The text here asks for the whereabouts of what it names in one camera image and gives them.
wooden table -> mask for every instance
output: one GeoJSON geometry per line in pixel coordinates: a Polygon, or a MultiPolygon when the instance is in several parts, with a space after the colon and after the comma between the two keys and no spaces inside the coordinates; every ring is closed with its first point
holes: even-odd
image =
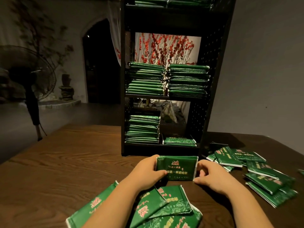
{"type": "MultiPolygon", "coordinates": [[[[275,209],[254,196],[275,227],[303,227],[304,156],[270,138],[209,133],[209,139],[249,149],[295,177],[297,198],[275,209]]],[[[65,227],[65,219],[98,193],[121,181],[144,157],[121,157],[120,127],[67,125],[0,165],[0,227],[65,227]]],[[[232,171],[242,183],[246,170],[232,171]]],[[[229,201],[191,181],[182,184],[203,213],[200,227],[233,227],[229,201]]]]}

doorway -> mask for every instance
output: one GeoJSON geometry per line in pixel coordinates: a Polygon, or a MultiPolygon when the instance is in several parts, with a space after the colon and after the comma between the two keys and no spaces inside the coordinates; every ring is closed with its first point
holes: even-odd
{"type": "Polygon", "coordinates": [[[89,103],[120,103],[120,65],[108,19],[97,22],[82,38],[89,103]]]}

white wall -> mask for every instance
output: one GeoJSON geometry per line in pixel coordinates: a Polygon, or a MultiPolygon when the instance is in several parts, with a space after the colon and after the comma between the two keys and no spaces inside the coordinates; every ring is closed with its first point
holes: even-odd
{"type": "MultiPolygon", "coordinates": [[[[9,0],[0,0],[0,45],[20,45],[18,28],[8,8],[9,0]]],[[[74,99],[87,102],[85,67],[83,60],[82,36],[91,26],[106,18],[107,3],[95,0],[42,0],[48,15],[58,26],[66,25],[66,44],[73,45],[74,52],[65,63],[64,69],[70,74],[71,86],[75,90],[74,99]]],[[[61,73],[57,71],[54,92],[60,96],[58,86],[61,73]]]]}
{"type": "Polygon", "coordinates": [[[304,154],[304,0],[237,0],[208,131],[304,154]]]}

electric fan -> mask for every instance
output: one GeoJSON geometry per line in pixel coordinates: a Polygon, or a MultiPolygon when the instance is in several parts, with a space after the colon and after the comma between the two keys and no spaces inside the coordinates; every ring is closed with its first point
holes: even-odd
{"type": "Polygon", "coordinates": [[[13,45],[0,46],[0,68],[8,73],[13,82],[23,87],[27,110],[40,141],[38,100],[47,97],[55,87],[53,68],[35,51],[13,45]]]}

